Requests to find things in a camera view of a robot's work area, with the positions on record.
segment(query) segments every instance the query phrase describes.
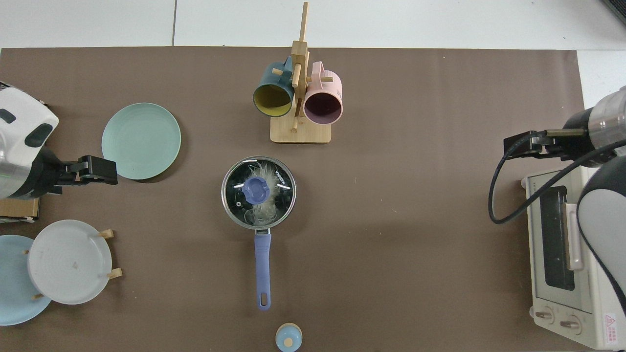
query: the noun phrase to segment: oven handle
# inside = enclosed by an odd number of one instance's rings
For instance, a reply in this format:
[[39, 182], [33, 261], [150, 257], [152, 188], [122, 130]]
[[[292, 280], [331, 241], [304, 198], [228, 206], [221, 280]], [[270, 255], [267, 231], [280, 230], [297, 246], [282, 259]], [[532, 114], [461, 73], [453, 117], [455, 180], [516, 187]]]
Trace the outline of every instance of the oven handle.
[[565, 205], [565, 222], [567, 224], [565, 236], [565, 258], [567, 260], [567, 269], [571, 271], [582, 270], [585, 265], [582, 258], [582, 250], [580, 249], [580, 228], [578, 227], [578, 217], [576, 214], [576, 204], [564, 203]]

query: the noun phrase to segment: mug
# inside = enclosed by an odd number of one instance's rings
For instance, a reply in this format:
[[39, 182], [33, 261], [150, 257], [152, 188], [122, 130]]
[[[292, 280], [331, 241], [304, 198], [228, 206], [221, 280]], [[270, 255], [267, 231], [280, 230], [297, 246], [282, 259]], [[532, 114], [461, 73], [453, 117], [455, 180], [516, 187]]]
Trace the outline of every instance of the mug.
[[[325, 77], [332, 77], [332, 82], [324, 80]], [[325, 70], [321, 61], [313, 63], [302, 105], [304, 116], [320, 125], [335, 123], [344, 112], [341, 79], [333, 71]]]
[[[274, 73], [275, 70], [282, 71], [282, 74]], [[268, 65], [252, 95], [254, 106], [259, 111], [268, 116], [278, 117], [291, 110], [294, 100], [294, 87], [291, 86], [292, 71], [291, 56], [288, 56], [284, 63], [275, 62]]]

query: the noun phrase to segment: oven window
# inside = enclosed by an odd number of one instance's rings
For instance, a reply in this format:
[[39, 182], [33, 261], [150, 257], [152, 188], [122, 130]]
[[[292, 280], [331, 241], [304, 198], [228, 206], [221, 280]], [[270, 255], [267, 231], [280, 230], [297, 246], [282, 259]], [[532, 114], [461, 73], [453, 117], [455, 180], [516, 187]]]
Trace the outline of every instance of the oven window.
[[549, 286], [574, 290], [574, 273], [567, 269], [565, 251], [566, 226], [562, 205], [567, 201], [565, 186], [550, 187], [541, 197], [541, 233], [543, 234], [543, 266]]

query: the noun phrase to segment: pink mug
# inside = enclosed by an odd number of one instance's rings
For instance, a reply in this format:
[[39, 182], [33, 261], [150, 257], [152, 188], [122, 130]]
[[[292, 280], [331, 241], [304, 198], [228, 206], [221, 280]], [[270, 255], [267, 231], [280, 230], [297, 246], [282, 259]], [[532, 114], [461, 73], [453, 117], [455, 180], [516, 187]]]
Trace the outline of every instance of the pink mug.
[[321, 61], [313, 63], [311, 82], [302, 102], [304, 116], [314, 123], [335, 123], [344, 112], [341, 79], [333, 71], [324, 69]]

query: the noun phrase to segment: dark teal mug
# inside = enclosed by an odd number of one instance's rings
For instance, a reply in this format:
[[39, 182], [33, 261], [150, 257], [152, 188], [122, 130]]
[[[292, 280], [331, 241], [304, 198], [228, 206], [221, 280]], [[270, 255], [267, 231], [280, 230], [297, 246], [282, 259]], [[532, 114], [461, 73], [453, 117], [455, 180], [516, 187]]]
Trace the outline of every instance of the dark teal mug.
[[294, 100], [294, 87], [291, 86], [292, 72], [291, 56], [288, 56], [285, 62], [272, 63], [265, 69], [261, 82], [252, 95], [254, 106], [259, 111], [267, 116], [278, 117], [291, 110]]

